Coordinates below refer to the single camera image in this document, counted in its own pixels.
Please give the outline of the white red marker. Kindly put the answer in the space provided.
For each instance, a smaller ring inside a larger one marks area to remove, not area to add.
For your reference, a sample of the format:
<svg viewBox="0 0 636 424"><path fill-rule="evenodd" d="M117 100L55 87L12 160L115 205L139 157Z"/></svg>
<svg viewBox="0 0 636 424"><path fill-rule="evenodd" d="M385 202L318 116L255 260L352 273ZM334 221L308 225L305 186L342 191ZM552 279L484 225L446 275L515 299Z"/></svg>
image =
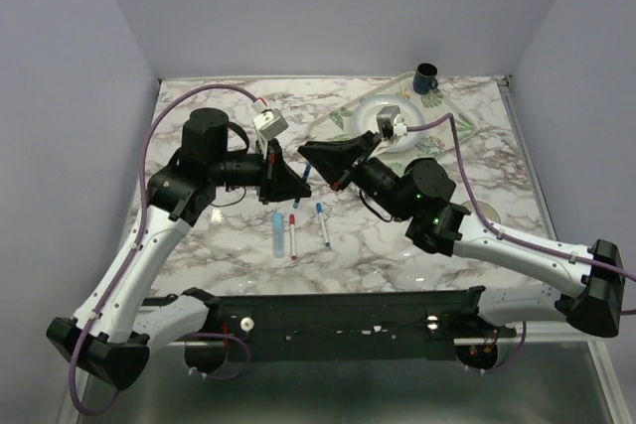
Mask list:
<svg viewBox="0 0 636 424"><path fill-rule="evenodd" d="M297 239L296 239L296 221L295 214L289 215L289 235L290 235L290 257L292 260L297 260Z"/></svg>

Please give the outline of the blue gel pen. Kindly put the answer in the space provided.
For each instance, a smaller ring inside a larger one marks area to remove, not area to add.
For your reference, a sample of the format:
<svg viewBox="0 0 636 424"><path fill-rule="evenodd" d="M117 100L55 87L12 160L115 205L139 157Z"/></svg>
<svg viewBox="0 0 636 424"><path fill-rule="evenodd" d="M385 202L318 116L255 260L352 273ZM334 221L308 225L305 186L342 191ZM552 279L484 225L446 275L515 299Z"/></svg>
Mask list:
<svg viewBox="0 0 636 424"><path fill-rule="evenodd" d="M305 186L308 186L308 179L309 179L309 175L310 175L310 173L311 173L311 169L312 169L312 165L311 165L310 163L307 163L307 164L306 164L306 166L305 166L305 168L304 168L304 171L303 171L302 177L301 177L302 182L303 182L303 184L304 184ZM300 202L301 202L301 200L302 200L302 199L303 199L302 197L298 197L298 198L296 198L296 199L295 199L295 201L293 202L292 207L293 207L295 210L297 210L297 209L298 209L298 207L299 207Z"/></svg>

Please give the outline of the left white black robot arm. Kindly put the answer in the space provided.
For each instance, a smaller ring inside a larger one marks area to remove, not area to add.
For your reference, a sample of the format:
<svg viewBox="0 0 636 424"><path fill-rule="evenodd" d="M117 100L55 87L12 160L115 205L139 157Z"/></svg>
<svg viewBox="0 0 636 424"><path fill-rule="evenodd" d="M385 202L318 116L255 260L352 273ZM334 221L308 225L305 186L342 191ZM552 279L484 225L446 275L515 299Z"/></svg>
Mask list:
<svg viewBox="0 0 636 424"><path fill-rule="evenodd" d="M215 200L219 187L255 188L263 204L308 198L309 186L282 157L277 141L288 127L276 109L255 106L256 150L231 151L228 136L246 135L214 108L193 111L181 145L147 182L130 235L89 298L69 318L55 318L47 337L73 368L125 390L152 353L193 334L224 328L221 301L191 288L145 318L138 315L165 261Z"/></svg>

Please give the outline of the white marker pen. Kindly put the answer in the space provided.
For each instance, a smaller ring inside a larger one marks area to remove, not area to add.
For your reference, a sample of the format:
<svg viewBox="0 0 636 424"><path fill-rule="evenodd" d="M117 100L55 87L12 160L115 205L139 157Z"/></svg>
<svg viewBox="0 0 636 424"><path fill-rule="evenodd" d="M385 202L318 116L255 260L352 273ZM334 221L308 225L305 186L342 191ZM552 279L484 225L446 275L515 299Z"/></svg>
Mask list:
<svg viewBox="0 0 636 424"><path fill-rule="evenodd" d="M316 212L317 212L317 216L318 216L318 220L319 220L319 224L321 228L323 242L326 247L330 248L331 241L330 241L330 237L329 237L329 233L328 233L328 229L326 225L326 220L325 220L325 215L324 215L323 207L321 203L316 203Z"/></svg>

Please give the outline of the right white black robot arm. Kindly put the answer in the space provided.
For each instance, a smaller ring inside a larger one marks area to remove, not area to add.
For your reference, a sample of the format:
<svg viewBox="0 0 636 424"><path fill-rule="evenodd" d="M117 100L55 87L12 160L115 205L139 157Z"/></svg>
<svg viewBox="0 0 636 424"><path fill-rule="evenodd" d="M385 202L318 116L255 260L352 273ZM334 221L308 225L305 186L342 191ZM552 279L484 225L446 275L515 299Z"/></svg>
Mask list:
<svg viewBox="0 0 636 424"><path fill-rule="evenodd" d="M298 152L332 190L355 185L392 218L407 221L405 235L420 250L489 262L541 283L531 290L482 292L478 302L457 312L464 334L564 320L588 335L618 335L625 277L614 243L575 245L505 229L453 203L456 185L435 159L414 159L397 175L374 157L379 144L379 134L366 132L345 141L309 141Z"/></svg>

